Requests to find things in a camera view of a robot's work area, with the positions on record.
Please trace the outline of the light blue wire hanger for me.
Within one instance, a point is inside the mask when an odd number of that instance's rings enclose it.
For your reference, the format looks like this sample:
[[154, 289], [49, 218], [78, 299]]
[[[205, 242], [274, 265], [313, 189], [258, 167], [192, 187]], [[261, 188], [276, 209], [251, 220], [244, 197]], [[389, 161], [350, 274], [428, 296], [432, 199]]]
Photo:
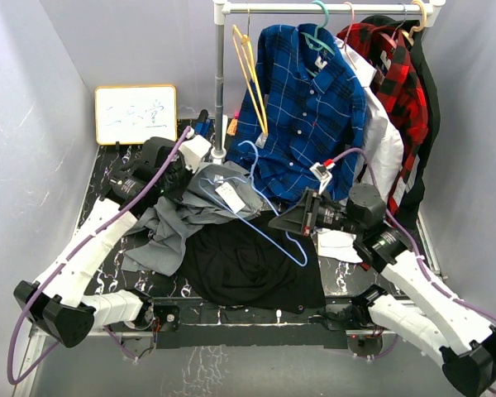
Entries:
[[[254, 182], [254, 171], [255, 171], [255, 167], [257, 166], [257, 162], [258, 162], [258, 159], [259, 159], [259, 151], [258, 151], [258, 148], [257, 146], [251, 142], [251, 141], [242, 141], [241, 143], [238, 144], [238, 146], [243, 146], [243, 145], [249, 145], [254, 153], [255, 153], [255, 160], [253, 162], [253, 165], [251, 166], [250, 168], [250, 176], [247, 178], [247, 179], [242, 179], [242, 178], [237, 178], [237, 177], [230, 177], [230, 178], [226, 178], [224, 179], [224, 182], [228, 182], [230, 179], [234, 179], [234, 180], [239, 180], [241, 181], [243, 184], [248, 184], [250, 183], [251, 185], [251, 188], [269, 205], [270, 209], [274, 212], [274, 214], [276, 216], [279, 215], [277, 209], [275, 208], [275, 206], [270, 202], [270, 200], [263, 194], [261, 193], [256, 187], [255, 187], [255, 182]], [[202, 182], [203, 181], [206, 181], [208, 182], [209, 184], [211, 185], [214, 185], [214, 182], [212, 182], [210, 179], [199, 179], [198, 180], [198, 186], [199, 188], [211, 199], [213, 200], [216, 204], [218, 204], [220, 207], [226, 209], [229, 213], [233, 214], [235, 217], [237, 217], [238, 219], [240, 219], [244, 224], [246, 224], [248, 227], [250, 227], [251, 229], [253, 229], [254, 231], [256, 231], [257, 233], [259, 233], [262, 237], [264, 237], [267, 241], [269, 241], [271, 244], [273, 244], [275, 247], [277, 247], [280, 251], [282, 251], [288, 258], [290, 258], [293, 262], [295, 262], [297, 265], [301, 266], [301, 267], [305, 267], [307, 264], [308, 264], [308, 256], [305, 252], [305, 250], [303, 249], [303, 247], [301, 246], [301, 244], [295, 240], [294, 238], [292, 238], [288, 232], [285, 233], [285, 236], [286, 238], [294, 243], [297, 248], [299, 249], [300, 253], [303, 255], [303, 262], [297, 260], [293, 255], [291, 255], [287, 250], [285, 250], [280, 244], [278, 244], [277, 242], [275, 242], [273, 239], [271, 239], [269, 236], [267, 236], [265, 233], [263, 233], [258, 227], [255, 227], [253, 226], [251, 223], [249, 223], [248, 221], [246, 221], [244, 218], [242, 218], [240, 215], [238, 214], [234, 214], [229, 208], [228, 206], [226, 205], [226, 203], [222, 200], [219, 200], [217, 198], [215, 198], [212, 194], [210, 194], [203, 186], [202, 186]]]

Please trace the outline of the grey shirt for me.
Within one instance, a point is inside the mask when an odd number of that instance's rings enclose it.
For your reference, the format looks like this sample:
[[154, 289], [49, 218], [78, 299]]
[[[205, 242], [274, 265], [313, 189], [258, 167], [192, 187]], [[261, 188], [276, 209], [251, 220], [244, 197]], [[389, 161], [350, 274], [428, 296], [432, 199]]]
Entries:
[[[190, 180], [179, 203], [161, 197], [157, 203], [145, 210], [130, 234], [148, 231], [152, 238], [143, 246], [128, 249], [124, 253], [122, 269], [130, 272], [152, 270], [156, 273], [171, 276], [181, 266], [186, 241], [208, 224], [223, 224], [236, 219], [233, 214], [211, 200], [198, 186], [198, 180], [210, 179], [222, 175], [224, 179], [237, 177], [247, 179], [250, 172], [232, 161], [224, 165], [205, 163]], [[238, 213], [242, 218], [250, 220], [258, 215], [263, 203], [260, 196], [251, 188], [250, 183], [243, 184], [239, 180], [230, 179], [228, 183], [245, 202], [245, 207]], [[222, 183], [202, 186], [216, 199], [222, 198], [215, 192]]]

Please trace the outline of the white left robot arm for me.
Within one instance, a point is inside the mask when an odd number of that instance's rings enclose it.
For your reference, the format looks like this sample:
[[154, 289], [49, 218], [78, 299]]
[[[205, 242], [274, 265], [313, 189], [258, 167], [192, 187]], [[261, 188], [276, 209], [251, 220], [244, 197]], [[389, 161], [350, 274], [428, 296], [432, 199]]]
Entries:
[[13, 295], [30, 322], [67, 348], [94, 328], [114, 323], [144, 330], [154, 320], [150, 297], [135, 289], [87, 296], [91, 279], [114, 246], [162, 196], [179, 196], [209, 150], [199, 136], [147, 140], [138, 158], [113, 170], [92, 211], [69, 245], [32, 282]]

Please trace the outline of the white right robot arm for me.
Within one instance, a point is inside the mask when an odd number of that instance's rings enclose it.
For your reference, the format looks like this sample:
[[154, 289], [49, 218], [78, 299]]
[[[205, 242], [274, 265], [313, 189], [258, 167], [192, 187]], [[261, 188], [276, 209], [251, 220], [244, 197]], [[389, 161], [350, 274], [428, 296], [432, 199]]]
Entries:
[[269, 222], [309, 236], [317, 228], [355, 235], [353, 247], [368, 267], [399, 287], [414, 304], [399, 303], [378, 285], [351, 300], [353, 321], [379, 325], [429, 356], [464, 396], [480, 396], [496, 381], [496, 325], [461, 302], [422, 263], [408, 237], [386, 221], [386, 204], [371, 184], [351, 188], [346, 204], [307, 189], [296, 206]]

